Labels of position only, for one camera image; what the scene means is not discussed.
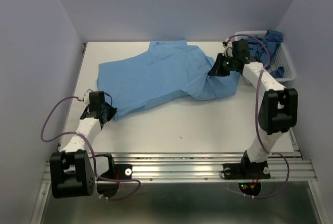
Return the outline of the light blue long sleeve shirt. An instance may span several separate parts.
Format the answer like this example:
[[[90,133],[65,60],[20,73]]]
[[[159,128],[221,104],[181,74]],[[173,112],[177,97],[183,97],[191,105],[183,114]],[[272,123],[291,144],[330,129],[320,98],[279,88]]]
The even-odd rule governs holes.
[[[239,74],[209,76],[214,63],[186,41],[151,41],[137,56],[99,64],[97,87],[112,97],[115,119],[187,96],[196,101],[233,96]]]

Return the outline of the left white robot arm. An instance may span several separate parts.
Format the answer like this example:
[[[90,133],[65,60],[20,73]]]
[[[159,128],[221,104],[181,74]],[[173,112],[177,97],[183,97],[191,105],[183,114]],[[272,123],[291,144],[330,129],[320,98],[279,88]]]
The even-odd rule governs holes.
[[[82,101],[86,107],[69,143],[49,159],[52,194],[54,198],[90,196],[95,189],[96,159],[91,164],[92,142],[117,112],[104,91],[87,91]]]

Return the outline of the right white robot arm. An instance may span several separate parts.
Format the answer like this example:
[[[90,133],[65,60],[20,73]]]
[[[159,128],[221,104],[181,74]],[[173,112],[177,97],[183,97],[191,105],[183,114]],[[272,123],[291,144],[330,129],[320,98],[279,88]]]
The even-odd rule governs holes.
[[[226,77],[238,72],[256,89],[256,138],[239,163],[224,164],[221,172],[226,180],[269,179],[267,159],[283,133],[297,123],[298,92],[279,83],[262,62],[250,55],[245,40],[223,42],[225,49],[217,55],[210,76]]]

